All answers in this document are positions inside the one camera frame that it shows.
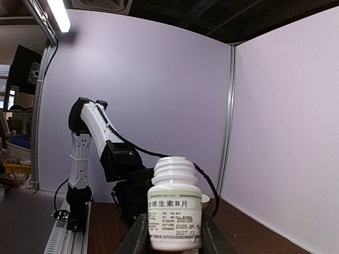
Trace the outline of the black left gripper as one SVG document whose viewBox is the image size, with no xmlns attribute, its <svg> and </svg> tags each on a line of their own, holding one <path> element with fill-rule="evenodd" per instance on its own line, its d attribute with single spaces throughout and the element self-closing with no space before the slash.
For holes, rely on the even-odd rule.
<svg viewBox="0 0 339 254">
<path fill-rule="evenodd" d="M 153 187 L 153 169 L 143 169 L 128 173 L 126 179 L 112 188 L 111 196 L 120 213 L 120 220 L 129 230 L 141 214 L 148 209 L 147 193 Z"/>
</svg>

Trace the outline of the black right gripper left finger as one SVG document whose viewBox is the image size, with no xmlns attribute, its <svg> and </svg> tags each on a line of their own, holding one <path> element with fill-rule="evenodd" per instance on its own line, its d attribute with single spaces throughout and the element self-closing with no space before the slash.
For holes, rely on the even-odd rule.
<svg viewBox="0 0 339 254">
<path fill-rule="evenodd" d="M 116 254 L 144 254 L 148 253 L 148 217 L 141 214 L 129 230 L 117 250 Z"/>
</svg>

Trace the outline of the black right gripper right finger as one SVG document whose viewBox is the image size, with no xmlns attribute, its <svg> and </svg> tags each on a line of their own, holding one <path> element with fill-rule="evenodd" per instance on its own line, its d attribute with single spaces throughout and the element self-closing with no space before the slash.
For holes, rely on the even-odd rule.
<svg viewBox="0 0 339 254">
<path fill-rule="evenodd" d="M 236 254 L 231 244 L 221 233 L 210 214 L 202 214 L 202 253 Z"/>
</svg>

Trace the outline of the white pill bottle green label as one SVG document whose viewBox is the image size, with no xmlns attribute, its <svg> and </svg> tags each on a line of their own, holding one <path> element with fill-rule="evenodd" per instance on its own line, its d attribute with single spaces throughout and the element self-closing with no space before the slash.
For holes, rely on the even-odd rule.
<svg viewBox="0 0 339 254">
<path fill-rule="evenodd" d="M 184 157 L 156 162 L 147 193 L 148 234 L 152 249 L 179 252 L 202 246 L 202 192 L 194 164 Z"/>
</svg>

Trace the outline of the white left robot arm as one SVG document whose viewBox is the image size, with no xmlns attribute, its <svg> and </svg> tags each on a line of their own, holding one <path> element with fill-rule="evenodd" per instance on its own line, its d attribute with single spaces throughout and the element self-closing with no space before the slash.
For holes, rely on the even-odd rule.
<svg viewBox="0 0 339 254">
<path fill-rule="evenodd" d="M 107 105 L 106 101 L 79 97 L 70 110 L 72 166 L 66 201 L 70 208 L 67 226 L 72 231 L 86 230 L 87 204 L 92 199 L 88 183 L 91 143 L 96 146 L 106 182 L 115 183 L 111 196 L 126 227 L 132 228 L 138 216 L 147 211 L 153 169 L 144 166 L 136 148 L 115 130 L 105 113 Z"/>
</svg>

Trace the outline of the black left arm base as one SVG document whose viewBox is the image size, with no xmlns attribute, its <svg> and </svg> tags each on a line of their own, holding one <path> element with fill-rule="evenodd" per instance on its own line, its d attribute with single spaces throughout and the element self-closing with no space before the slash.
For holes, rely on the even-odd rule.
<svg viewBox="0 0 339 254">
<path fill-rule="evenodd" d="M 59 222 L 67 223 L 66 229 L 72 232 L 85 233 L 87 225 L 88 202 L 92 198 L 92 191 L 89 186 L 85 188 L 77 188 L 68 186 L 66 202 L 69 205 L 69 211 L 65 209 L 57 209 L 56 197 L 53 197 L 53 206 L 55 211 L 52 217 Z"/>
</svg>

